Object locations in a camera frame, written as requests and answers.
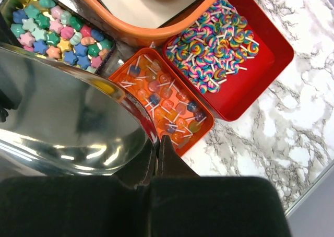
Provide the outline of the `steel candy scoop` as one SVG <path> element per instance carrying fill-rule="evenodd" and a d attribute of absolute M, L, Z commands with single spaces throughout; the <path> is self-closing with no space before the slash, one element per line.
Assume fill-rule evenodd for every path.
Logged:
<path fill-rule="evenodd" d="M 1 44 L 1 177 L 112 175 L 158 133 L 120 85 Z"/>

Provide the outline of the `gold tin of star candies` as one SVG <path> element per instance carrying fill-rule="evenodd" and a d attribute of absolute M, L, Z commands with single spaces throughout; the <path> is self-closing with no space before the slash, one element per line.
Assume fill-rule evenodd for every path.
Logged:
<path fill-rule="evenodd" d="M 111 36 L 58 0 L 1 0 L 1 40 L 97 75 L 116 48 Z"/>

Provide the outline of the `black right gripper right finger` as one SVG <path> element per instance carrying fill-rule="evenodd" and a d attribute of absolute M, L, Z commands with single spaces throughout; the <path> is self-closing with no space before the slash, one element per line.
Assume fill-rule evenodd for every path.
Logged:
<path fill-rule="evenodd" d="M 272 184 L 255 176 L 172 177 L 176 154 L 168 136 L 160 144 L 158 175 L 150 183 L 152 236 L 291 236 Z"/>

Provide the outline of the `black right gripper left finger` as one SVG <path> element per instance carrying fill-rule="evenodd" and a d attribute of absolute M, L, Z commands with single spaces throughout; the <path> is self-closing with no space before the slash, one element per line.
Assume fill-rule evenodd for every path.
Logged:
<path fill-rule="evenodd" d="M 145 236 L 155 161 L 145 147 L 111 176 L 45 176 L 3 157 L 1 236 Z"/>

